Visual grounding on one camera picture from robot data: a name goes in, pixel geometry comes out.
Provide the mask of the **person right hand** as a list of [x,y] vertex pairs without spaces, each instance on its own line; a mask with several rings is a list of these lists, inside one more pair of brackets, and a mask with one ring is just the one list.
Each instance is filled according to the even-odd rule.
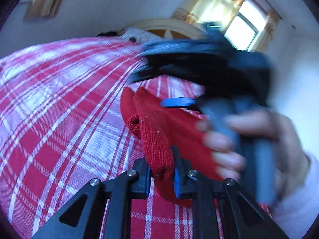
[[[230,115],[225,122],[238,134],[266,138],[273,142],[277,168],[276,190],[280,198],[289,196],[304,184],[310,161],[303,151],[293,122],[287,116],[260,109]],[[217,163],[216,173],[223,179],[238,181],[247,161],[234,151],[231,139],[214,131],[205,120],[196,122],[196,128],[204,134],[203,143],[211,150],[211,157]]]

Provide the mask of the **white sleeve forearm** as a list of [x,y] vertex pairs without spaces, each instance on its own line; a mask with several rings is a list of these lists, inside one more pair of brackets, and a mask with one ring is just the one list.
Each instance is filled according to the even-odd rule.
[[288,238],[302,238],[318,216],[318,159],[307,155],[310,167],[303,184],[270,211]]

